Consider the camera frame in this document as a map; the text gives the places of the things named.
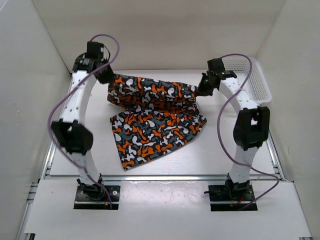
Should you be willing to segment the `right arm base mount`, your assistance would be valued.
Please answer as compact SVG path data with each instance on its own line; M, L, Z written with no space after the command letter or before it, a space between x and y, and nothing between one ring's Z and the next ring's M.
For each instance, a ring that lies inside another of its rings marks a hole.
M247 190L233 195L227 192L225 185L209 185L203 193L209 195L211 212L237 212L255 199L251 184Z

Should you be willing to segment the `white plastic basket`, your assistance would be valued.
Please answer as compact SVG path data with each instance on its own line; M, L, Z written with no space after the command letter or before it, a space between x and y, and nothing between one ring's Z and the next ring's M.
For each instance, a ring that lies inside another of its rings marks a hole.
M251 70L250 76L242 89L257 104L268 103L272 100L267 81L256 59L251 58L250 64L247 58L239 55L232 55L223 57L222 61L224 68L227 71L233 71L237 76L238 83L236 84L236 89L243 84Z

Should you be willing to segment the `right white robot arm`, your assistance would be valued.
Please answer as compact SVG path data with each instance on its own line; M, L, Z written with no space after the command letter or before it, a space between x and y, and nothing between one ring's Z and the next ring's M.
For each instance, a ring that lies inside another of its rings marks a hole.
M236 200L249 191L253 160L269 136L270 110L252 100L237 75L225 69L222 58L208 60L207 66L208 70L202 74L198 85L199 95L211 96L217 89L237 114L233 128L235 156L231 159L233 165L221 192L222 196Z

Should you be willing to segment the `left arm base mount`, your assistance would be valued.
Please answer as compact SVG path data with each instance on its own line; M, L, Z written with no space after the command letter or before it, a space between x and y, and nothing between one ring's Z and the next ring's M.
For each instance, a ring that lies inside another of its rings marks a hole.
M100 187L89 189L87 186L78 185L73 208L75 210L118 210L121 186L105 185L110 198Z

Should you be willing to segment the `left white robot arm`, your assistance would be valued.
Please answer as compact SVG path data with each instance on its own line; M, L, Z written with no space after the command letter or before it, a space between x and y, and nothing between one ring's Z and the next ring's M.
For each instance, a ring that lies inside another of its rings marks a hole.
M85 127L86 111L92 89L96 82L107 84L113 80L110 66L96 71L109 60L105 57L103 43L89 41L86 52L74 61L71 74L71 87L59 119L50 124L58 146L65 150L67 159L77 167L80 178L77 180L80 191L94 201L106 197L102 175L96 168L91 149L93 134Z

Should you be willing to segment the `orange camouflage shorts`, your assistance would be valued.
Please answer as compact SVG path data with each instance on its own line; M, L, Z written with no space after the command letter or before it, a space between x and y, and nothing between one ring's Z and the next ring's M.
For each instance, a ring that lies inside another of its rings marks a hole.
M110 118L122 168L127 171L183 147L207 123L197 86L116 74L107 101L123 111Z

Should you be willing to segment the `front aluminium rail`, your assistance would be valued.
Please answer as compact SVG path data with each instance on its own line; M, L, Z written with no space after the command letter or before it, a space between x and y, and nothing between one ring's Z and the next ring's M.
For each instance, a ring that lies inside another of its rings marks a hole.
M103 175L105 181L224 181L225 174L205 175Z

